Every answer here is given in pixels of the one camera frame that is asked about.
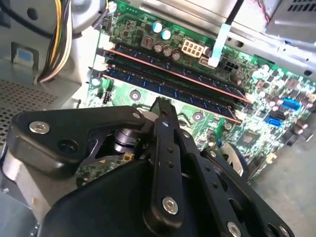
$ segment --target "green circuit board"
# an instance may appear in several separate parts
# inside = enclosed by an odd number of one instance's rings
[[[284,133],[291,129],[298,118],[305,119],[310,115],[306,103],[312,104],[315,101],[316,84],[308,78],[295,75],[268,60],[245,54],[228,46],[224,47],[219,66],[210,68],[201,63],[201,57],[192,57],[183,53],[182,47],[185,40],[190,40],[204,49],[212,48],[214,39],[160,19],[124,2],[115,2],[117,10],[105,20],[100,32],[98,48],[103,48],[109,41],[123,42],[139,49],[151,50],[152,54],[159,54],[160,57],[164,56],[186,68],[216,76],[223,81],[236,84],[238,80],[236,86],[246,91],[246,97],[252,105],[236,104],[235,116],[242,121],[241,124],[237,124],[207,110],[146,88],[99,76],[90,79],[87,107],[131,105],[140,111],[146,111],[156,97],[165,97],[175,106],[181,127],[192,134],[199,149],[207,147],[212,138],[220,143],[234,144],[248,162],[256,158],[268,158],[268,163],[273,156],[271,154],[285,145],[282,139]],[[153,32],[152,26],[155,22],[161,23],[163,29],[171,32],[170,39],[164,40],[161,38],[161,33]],[[146,39],[152,40],[150,46],[146,45]],[[163,49],[171,48],[171,55],[165,55],[164,51],[157,52],[154,48],[155,44],[162,44]],[[179,53],[180,57],[174,58],[174,53]],[[106,58],[96,55],[94,67],[106,61]],[[100,81],[99,85],[93,83],[95,80]],[[133,98],[134,91],[138,92],[137,100]],[[271,106],[267,99],[275,96],[300,101],[300,106],[295,110],[285,106],[276,108],[277,106]],[[279,126],[271,125],[266,120],[269,113],[275,109],[286,117]]]

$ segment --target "yellow wire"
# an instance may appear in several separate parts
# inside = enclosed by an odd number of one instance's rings
[[[54,43],[54,47],[53,47],[53,51],[51,54],[51,58],[50,58],[50,65],[53,62],[53,58],[56,55],[57,52],[57,45],[58,45],[58,41],[59,41],[59,34],[60,34],[60,25],[61,25],[61,3],[60,0],[55,0],[55,4],[56,4],[56,12],[57,12],[57,29],[56,29],[56,38],[55,38],[55,43]]]

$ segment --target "blue sata port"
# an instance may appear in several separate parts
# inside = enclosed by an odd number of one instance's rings
[[[272,118],[270,116],[266,117],[265,122],[276,127],[280,127],[282,125],[282,121]]]
[[[283,98],[283,104],[281,104],[281,106],[295,111],[298,111],[302,107],[300,102],[298,102],[297,100],[292,100],[288,98]]]

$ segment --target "screw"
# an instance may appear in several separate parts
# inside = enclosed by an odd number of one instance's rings
[[[137,119],[140,119],[140,115],[137,114],[137,113],[133,113],[133,116],[134,116],[135,118],[137,118]]]
[[[189,137],[190,137],[189,133],[186,132],[186,131],[183,132],[183,135],[184,135],[186,138],[189,138]]]
[[[288,233],[288,231],[286,230],[286,228],[284,226],[279,226],[280,230],[282,231],[282,233],[286,236],[286,237],[290,237],[290,234]]]
[[[224,125],[224,128],[229,131],[233,128],[233,125],[231,123],[227,123]]]
[[[49,125],[46,122],[35,121],[30,123],[29,129],[33,133],[47,134],[50,130]]]
[[[211,157],[213,157],[213,158],[216,158],[216,157],[217,157],[215,152],[210,151],[209,153],[211,154]]]
[[[234,237],[241,237],[241,232],[234,222],[228,222],[227,228]]]
[[[175,200],[173,200],[172,197],[165,197],[162,200],[162,206],[165,209],[165,211],[171,215],[175,215],[178,213],[178,204]]]

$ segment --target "motherboard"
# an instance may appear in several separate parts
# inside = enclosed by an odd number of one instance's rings
[[[228,46],[212,67],[216,39],[115,3],[100,31],[87,107],[130,105],[142,112],[164,97],[199,149],[233,144],[252,177],[284,145],[311,138],[305,120],[316,100],[314,82]]]

